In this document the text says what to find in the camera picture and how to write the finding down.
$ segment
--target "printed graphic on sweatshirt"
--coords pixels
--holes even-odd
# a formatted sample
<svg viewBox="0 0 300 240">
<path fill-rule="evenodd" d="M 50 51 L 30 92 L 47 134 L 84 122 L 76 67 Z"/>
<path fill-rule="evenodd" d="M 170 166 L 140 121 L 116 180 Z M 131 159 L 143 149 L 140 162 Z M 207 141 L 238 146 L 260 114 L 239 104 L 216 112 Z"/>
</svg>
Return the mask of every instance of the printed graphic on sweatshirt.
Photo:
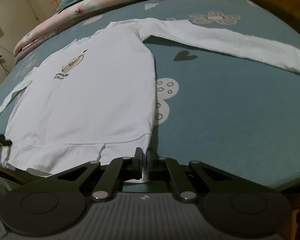
<svg viewBox="0 0 300 240">
<path fill-rule="evenodd" d="M 179 91 L 179 84 L 172 78 L 157 80 L 157 102 L 155 103 L 154 125 L 162 124 L 167 120 L 170 108 L 166 99 L 174 97 Z"/>
<path fill-rule="evenodd" d="M 71 69 L 73 69 L 75 66 L 77 66 L 84 58 L 84 53 L 86 52 L 87 50 L 85 50 L 82 54 L 80 54 L 78 57 L 76 58 L 73 58 L 71 59 L 66 65 L 64 65 L 62 68 L 61 68 L 61 73 L 57 73 L 55 75 L 54 78 L 56 79 L 64 79 L 65 77 L 67 77 L 69 75 L 69 71 Z"/>
</svg>

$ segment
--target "mattress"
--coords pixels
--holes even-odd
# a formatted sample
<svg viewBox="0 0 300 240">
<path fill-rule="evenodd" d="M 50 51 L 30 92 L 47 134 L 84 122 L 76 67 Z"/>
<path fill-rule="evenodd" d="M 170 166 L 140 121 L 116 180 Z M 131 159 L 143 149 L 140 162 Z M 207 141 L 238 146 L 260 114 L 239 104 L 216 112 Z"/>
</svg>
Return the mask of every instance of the mattress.
<svg viewBox="0 0 300 240">
<path fill-rule="evenodd" d="M 146 0 L 94 16 L 47 40 L 0 85 L 0 105 L 33 67 L 75 38 L 112 21 L 148 17 L 188 19 L 300 49 L 296 31 L 249 0 Z M 153 129 L 150 146 L 160 156 L 180 164 L 200 160 L 278 190 L 300 183 L 299 75 L 157 37 L 145 45 L 154 55 L 157 79 L 179 85 L 178 93 L 166 100 L 169 117 Z M 0 115 L 0 133 L 15 101 Z"/>
</svg>

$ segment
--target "white sweatshirt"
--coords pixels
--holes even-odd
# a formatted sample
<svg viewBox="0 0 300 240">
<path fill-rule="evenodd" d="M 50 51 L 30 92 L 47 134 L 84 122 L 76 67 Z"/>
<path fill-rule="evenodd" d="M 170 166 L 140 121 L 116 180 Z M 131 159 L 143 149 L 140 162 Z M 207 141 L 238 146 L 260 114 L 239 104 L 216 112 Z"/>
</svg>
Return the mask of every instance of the white sweatshirt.
<svg viewBox="0 0 300 240">
<path fill-rule="evenodd" d="M 144 41 L 157 36 L 300 73 L 300 50 L 277 41 L 209 29 L 187 20 L 111 22 L 50 55 L 7 96 L 28 86 L 5 136 L 1 164 L 56 174 L 91 160 L 108 164 L 146 151 L 155 109 L 154 59 Z"/>
</svg>

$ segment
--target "beige flower outline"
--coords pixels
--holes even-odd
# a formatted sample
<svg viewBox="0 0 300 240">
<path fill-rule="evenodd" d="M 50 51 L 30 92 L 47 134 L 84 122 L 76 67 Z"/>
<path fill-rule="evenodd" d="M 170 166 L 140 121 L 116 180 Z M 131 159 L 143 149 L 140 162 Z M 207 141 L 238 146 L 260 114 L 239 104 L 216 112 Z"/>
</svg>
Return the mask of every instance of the beige flower outline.
<svg viewBox="0 0 300 240">
<path fill-rule="evenodd" d="M 193 13 L 189 15 L 193 23 L 196 24 L 209 24 L 217 22 L 223 25 L 234 25 L 237 24 L 236 20 L 240 20 L 239 15 L 224 15 L 222 12 L 210 11 L 208 15 Z"/>
</svg>

